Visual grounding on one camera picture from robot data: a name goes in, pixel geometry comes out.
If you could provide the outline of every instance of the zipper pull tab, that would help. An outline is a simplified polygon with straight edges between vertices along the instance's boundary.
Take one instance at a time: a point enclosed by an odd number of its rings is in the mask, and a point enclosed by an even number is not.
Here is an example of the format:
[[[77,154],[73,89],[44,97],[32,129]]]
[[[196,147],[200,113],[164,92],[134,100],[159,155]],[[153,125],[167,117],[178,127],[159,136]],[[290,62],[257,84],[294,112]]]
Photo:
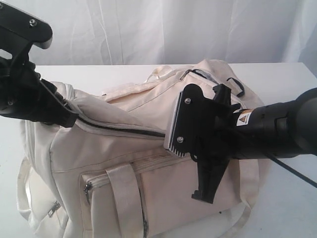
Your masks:
[[[190,72],[192,72],[191,69],[186,70],[185,73],[180,77],[179,80],[182,81],[186,77],[186,75],[189,74]]]
[[[86,195],[86,199],[87,199],[87,202],[88,204],[90,205],[90,200],[89,200],[89,191],[93,188],[93,185],[91,182],[87,183],[85,188],[84,188],[84,192],[85,192],[85,195]]]
[[[54,215],[54,213],[60,208],[60,203],[59,202],[55,202],[53,207],[49,210],[48,212],[48,216],[49,218],[52,218],[52,216]]]

